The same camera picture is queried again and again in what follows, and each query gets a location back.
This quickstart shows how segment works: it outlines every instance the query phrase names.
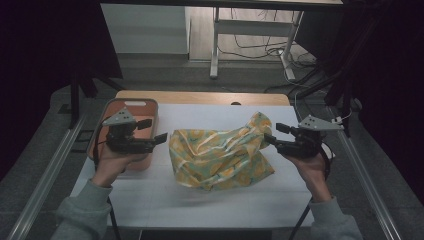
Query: yellow floral cloth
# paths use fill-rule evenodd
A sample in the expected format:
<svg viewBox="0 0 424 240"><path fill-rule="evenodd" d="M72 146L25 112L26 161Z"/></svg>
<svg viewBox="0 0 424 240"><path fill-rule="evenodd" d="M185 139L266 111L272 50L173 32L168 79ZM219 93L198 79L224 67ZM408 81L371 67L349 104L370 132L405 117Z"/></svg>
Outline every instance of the yellow floral cloth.
<svg viewBox="0 0 424 240"><path fill-rule="evenodd" d="M274 169L259 151L269 144L271 121L256 112L250 121L232 131L179 129L169 141L176 181L205 190L250 186Z"/></svg>

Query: person's left hand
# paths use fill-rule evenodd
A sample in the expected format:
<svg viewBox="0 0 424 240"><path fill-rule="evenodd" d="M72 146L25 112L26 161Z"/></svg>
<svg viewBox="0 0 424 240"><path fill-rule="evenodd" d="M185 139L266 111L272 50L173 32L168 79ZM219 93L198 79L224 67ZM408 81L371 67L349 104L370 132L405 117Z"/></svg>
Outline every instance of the person's left hand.
<svg viewBox="0 0 424 240"><path fill-rule="evenodd" d="M119 154L113 152L107 144L104 144L100 153L97 171L91 179L91 182L99 187L110 187L129 163L142 158L143 155L144 154Z"/></svg>

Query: orange tray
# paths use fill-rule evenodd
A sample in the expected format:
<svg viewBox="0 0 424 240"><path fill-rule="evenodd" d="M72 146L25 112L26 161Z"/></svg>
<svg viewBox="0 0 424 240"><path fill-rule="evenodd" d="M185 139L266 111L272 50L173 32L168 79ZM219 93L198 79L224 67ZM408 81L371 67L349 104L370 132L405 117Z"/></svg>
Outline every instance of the orange tray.
<svg viewBox="0 0 424 240"><path fill-rule="evenodd" d="M140 139L152 139L155 137L157 124L158 124L158 103L154 99L132 99L132 98L115 98L109 101L101 115L97 124L96 130L103 123L103 121L117 113L122 108L126 107L133 115L136 121L152 119L152 126L149 128L135 130L134 137ZM109 126L103 126L100 130L99 143L106 141L106 135L109 131ZM93 134L90 144L87 148L88 157L93 160L93 149L96 138L96 132ZM98 147L99 156L103 150L104 144ZM152 161L152 154L145 153L140 160L132 162L128 165L128 170L142 171L150 166Z"/></svg>

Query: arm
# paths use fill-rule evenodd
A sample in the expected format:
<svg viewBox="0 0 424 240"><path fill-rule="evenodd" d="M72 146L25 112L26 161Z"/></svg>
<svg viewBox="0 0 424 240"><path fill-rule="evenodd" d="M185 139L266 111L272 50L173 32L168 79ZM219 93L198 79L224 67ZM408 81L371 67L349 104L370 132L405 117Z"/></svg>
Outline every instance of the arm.
<svg viewBox="0 0 424 240"><path fill-rule="evenodd" d="M299 171L312 194L309 203L314 222L311 227L311 239L315 240L356 240L362 239L361 232L352 216L344 215L328 189L324 177L324 159L320 154L313 158L297 159L284 156Z"/></svg>
<svg viewBox="0 0 424 240"><path fill-rule="evenodd" d="M120 155L105 145L93 178L78 196L67 197L60 204L56 213L59 226L52 239L101 239L111 210L107 203L111 185L131 161L141 156Z"/></svg>

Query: hand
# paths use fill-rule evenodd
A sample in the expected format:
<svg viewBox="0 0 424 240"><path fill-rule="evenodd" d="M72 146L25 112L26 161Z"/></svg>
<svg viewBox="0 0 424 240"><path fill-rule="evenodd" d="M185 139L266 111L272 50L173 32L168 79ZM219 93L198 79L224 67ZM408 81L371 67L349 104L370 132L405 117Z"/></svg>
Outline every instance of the hand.
<svg viewBox="0 0 424 240"><path fill-rule="evenodd" d="M331 200L331 194L324 176L325 162L321 154L318 153L315 157L305 159L286 155L284 157L296 166L300 176L306 183L306 187L312 193L314 202Z"/></svg>
<svg viewBox="0 0 424 240"><path fill-rule="evenodd" d="M124 155L113 152L107 144L104 144L100 153L97 171L91 179L91 182L99 187L108 188L129 163L141 157L143 157L143 154Z"/></svg>

